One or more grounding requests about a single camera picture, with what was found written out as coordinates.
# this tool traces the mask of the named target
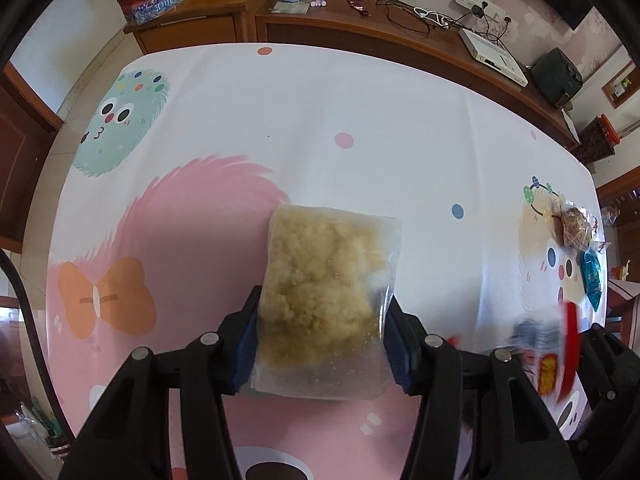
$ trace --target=wooden sideboard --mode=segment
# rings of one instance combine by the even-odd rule
[[[255,13],[266,0],[185,0],[162,16],[124,28],[144,54],[184,46],[256,41]]]
[[[278,0],[268,0],[255,15],[258,41],[293,43],[347,50],[380,57],[449,79],[501,104],[537,126],[556,142],[572,149],[577,142],[564,122],[530,81],[521,87],[474,60],[456,28],[412,32],[387,19],[377,0],[361,0],[370,16],[361,16],[346,0],[327,0],[306,14],[273,13]],[[391,18],[406,27],[426,28],[404,10],[390,7]]]

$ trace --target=wooden door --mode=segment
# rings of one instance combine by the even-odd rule
[[[62,120],[10,64],[0,75],[0,248],[22,252],[40,171]]]
[[[620,263],[624,265],[631,260],[627,279],[640,282],[640,187],[615,197],[609,204],[620,209],[620,216],[614,224]]]

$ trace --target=tablecloth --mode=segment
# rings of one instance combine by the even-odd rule
[[[398,218],[396,297],[459,348],[494,348],[562,298],[583,328],[604,323],[554,235],[545,204],[560,196],[600,218],[589,172],[561,146],[429,73],[286,44],[144,56],[98,105],[56,215],[47,335],[65,415],[78,431],[133,348],[181,348],[239,310],[282,202]],[[418,402],[396,385],[348,402],[246,388],[225,409],[243,472],[284,462],[309,479],[389,480]]]

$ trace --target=cartoon face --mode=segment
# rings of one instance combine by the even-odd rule
[[[73,165],[88,176],[117,168],[146,135],[168,93],[168,81],[160,72],[121,74],[89,122]]]
[[[559,197],[535,184],[525,196],[519,236],[524,309],[533,312],[563,301],[583,305],[578,253],[562,244]]]

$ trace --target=blue dot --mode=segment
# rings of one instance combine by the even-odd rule
[[[454,204],[453,206],[451,206],[451,214],[455,218],[460,220],[465,215],[465,210],[462,209],[462,206],[460,204]]]

